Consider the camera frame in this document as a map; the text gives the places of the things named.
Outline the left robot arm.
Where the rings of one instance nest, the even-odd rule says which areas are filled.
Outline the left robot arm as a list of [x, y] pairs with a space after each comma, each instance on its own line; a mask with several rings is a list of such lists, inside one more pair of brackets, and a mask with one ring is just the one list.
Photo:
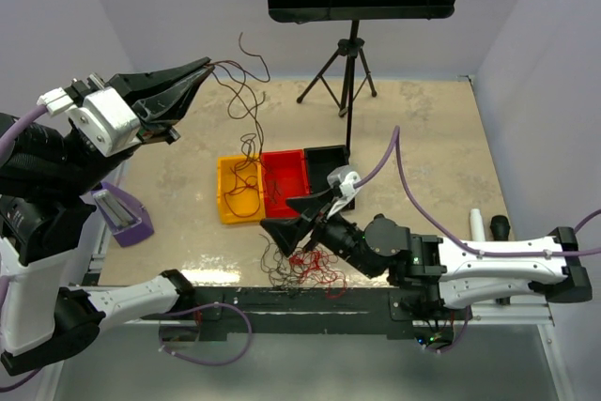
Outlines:
[[193, 285], [177, 270], [91, 293], [63, 273], [95, 212], [87, 193], [142, 146], [174, 143], [208, 58], [151, 72], [91, 75], [1, 117], [1, 364], [13, 377], [69, 359], [102, 332], [144, 316], [188, 316]]

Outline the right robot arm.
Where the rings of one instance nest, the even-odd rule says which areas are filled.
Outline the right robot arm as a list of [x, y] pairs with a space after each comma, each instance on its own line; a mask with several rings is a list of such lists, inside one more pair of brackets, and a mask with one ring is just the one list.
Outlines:
[[480, 301], [539, 295], [551, 303], [590, 301], [593, 287], [571, 228], [526, 241], [452, 241], [420, 235], [378, 214], [359, 228], [332, 191], [287, 199], [295, 218], [261, 220], [285, 256], [320, 245], [368, 278], [409, 293], [407, 307], [431, 319]]

